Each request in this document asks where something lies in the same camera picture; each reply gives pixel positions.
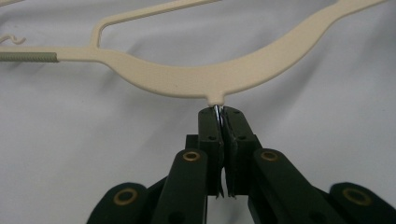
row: white fabric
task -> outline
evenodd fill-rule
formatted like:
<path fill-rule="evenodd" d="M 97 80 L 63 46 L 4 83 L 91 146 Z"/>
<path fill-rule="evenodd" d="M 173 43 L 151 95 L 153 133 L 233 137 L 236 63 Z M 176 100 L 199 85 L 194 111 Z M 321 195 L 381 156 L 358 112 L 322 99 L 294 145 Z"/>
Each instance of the white fabric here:
<path fill-rule="evenodd" d="M 164 2 L 24 1 L 0 8 L 0 35 L 84 46 L 103 17 Z M 223 0 L 109 27 L 102 46 L 171 65 L 224 62 L 330 3 Z M 357 183 L 393 206 L 395 10 L 388 1 L 341 19 L 283 75 L 226 98 L 314 186 Z M 141 91 L 100 64 L 0 63 L 0 223 L 84 223 L 112 187 L 149 187 L 205 107 Z M 207 222 L 253 223 L 246 197 L 210 198 Z"/>

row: clothes hanger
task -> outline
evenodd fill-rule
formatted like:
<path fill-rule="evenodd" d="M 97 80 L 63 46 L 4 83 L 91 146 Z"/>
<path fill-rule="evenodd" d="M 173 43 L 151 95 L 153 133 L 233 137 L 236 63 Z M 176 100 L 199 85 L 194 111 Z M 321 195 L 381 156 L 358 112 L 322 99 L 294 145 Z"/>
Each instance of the clothes hanger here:
<path fill-rule="evenodd" d="M 0 62 L 102 63 L 145 91 L 172 97 L 206 98 L 210 106 L 224 105 L 225 95 L 258 86 L 297 63 L 337 20 L 385 2 L 338 0 L 311 15 L 272 44 L 225 63 L 196 67 L 169 66 L 100 48 L 101 33 L 107 26 L 216 1 L 219 0 L 178 0 L 104 18 L 94 26 L 86 47 L 0 47 Z M 12 35 L 1 37 L 3 40 L 9 38 L 14 43 L 18 42 Z"/>

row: white cloth background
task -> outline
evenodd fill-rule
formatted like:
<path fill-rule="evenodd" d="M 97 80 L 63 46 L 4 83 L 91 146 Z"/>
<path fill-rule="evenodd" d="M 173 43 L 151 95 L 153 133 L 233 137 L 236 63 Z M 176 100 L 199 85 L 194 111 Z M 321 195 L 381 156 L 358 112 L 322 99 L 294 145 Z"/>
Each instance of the white cloth background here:
<path fill-rule="evenodd" d="M 25 46 L 84 46 L 103 17 L 164 2 L 24 1 L 0 8 L 0 35 L 25 36 Z M 224 62 L 330 3 L 223 0 L 109 27 L 102 43 L 156 63 Z M 226 98 L 312 185 L 353 182 L 393 206 L 395 12 L 388 1 L 338 21 L 290 70 Z M 205 107 L 141 91 L 97 63 L 0 63 L 0 223 L 85 223 L 112 187 L 149 187 L 167 175 L 185 135 L 197 133 Z M 247 198 L 210 198 L 207 222 L 253 223 Z"/>

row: brass rivet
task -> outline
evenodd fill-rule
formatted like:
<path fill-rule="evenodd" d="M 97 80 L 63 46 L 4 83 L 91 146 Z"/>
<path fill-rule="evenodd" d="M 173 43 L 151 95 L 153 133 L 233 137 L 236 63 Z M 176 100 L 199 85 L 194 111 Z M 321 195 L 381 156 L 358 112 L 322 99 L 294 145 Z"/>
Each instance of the brass rivet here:
<path fill-rule="evenodd" d="M 183 154 L 183 159 L 185 161 L 198 161 L 201 155 L 198 152 L 189 151 Z"/>
<path fill-rule="evenodd" d="M 359 189 L 352 189 L 352 188 L 344 189 L 343 195 L 350 202 L 361 206 L 368 206 L 373 202 L 370 196 L 368 196 L 366 193 L 364 193 Z"/>
<path fill-rule="evenodd" d="M 272 151 L 264 151 L 262 153 L 262 159 L 266 161 L 277 161 L 279 157 L 276 155 L 275 152 Z"/>
<path fill-rule="evenodd" d="M 116 205 L 124 206 L 133 203 L 137 198 L 137 191 L 135 189 L 122 189 L 113 198 Z"/>

